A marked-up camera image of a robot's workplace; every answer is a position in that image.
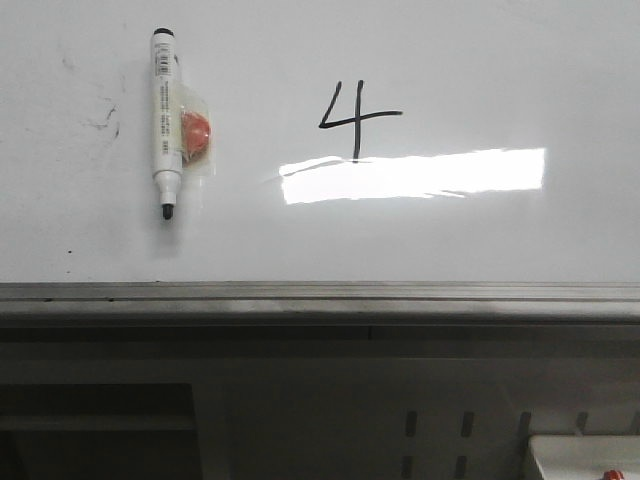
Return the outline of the red round magnet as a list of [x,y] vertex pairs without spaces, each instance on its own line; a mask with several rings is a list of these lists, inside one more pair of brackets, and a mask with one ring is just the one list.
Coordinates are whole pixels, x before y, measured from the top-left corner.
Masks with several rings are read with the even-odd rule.
[[187,154],[195,155],[207,149],[210,141],[209,121],[196,112],[182,114],[183,146]]

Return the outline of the clear adhesive tape piece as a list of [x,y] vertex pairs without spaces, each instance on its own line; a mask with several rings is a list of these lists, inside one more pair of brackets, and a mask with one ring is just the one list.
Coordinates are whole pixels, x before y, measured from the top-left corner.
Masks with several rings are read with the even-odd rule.
[[[213,122],[211,120],[209,107],[198,93],[184,84],[179,85],[179,102],[181,113],[181,148],[183,169],[194,176],[209,176],[214,171],[212,160]],[[203,115],[209,121],[211,127],[210,141],[207,149],[195,155],[187,154],[183,146],[182,114],[185,112],[196,112]]]

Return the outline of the grey metal whiteboard tray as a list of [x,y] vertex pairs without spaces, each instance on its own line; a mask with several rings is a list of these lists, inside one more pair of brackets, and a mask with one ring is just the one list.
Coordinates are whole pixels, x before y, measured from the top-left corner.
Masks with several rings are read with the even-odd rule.
[[31,282],[4,329],[636,328],[635,282]]

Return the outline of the small red object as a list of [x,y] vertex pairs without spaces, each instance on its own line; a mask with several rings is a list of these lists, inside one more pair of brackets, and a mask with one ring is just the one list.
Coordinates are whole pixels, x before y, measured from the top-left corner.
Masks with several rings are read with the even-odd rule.
[[604,472],[603,480],[624,480],[624,473],[621,470],[607,470]]

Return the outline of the white plastic bin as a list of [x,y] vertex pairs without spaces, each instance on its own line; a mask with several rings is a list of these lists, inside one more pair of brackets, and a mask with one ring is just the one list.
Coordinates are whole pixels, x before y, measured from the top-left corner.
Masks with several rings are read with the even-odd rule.
[[533,436],[523,467],[524,479],[602,479],[621,470],[639,478],[638,436]]

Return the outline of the white whiteboard marker pen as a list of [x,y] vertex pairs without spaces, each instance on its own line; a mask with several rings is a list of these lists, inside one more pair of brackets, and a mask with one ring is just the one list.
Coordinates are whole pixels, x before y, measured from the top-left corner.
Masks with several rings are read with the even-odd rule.
[[150,44],[153,180],[164,220],[173,218],[183,175],[181,69],[172,30],[157,28]]

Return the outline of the white whiteboard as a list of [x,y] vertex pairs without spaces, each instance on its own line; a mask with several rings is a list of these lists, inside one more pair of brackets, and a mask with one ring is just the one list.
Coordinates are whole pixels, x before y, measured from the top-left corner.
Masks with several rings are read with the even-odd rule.
[[[213,122],[173,218],[151,37]],[[5,1],[1,278],[639,278],[635,1]]]

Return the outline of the white slotted metal panel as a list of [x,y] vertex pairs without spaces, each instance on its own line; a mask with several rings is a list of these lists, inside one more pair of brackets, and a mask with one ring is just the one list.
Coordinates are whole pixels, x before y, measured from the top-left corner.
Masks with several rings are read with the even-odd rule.
[[192,392],[207,479],[520,479],[534,435],[639,431],[635,358],[226,360]]

